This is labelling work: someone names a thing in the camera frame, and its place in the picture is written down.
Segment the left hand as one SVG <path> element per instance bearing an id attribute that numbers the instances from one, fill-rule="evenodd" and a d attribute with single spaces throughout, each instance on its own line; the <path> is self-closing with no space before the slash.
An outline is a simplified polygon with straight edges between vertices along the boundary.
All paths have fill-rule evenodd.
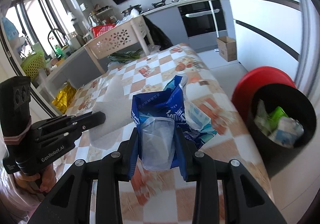
<path id="1" fill-rule="evenodd" d="M 22 172 L 14 173 L 16 184 L 31 194 L 48 193 L 56 184 L 56 172 L 53 164 L 47 166 L 40 174 L 27 176 Z"/>

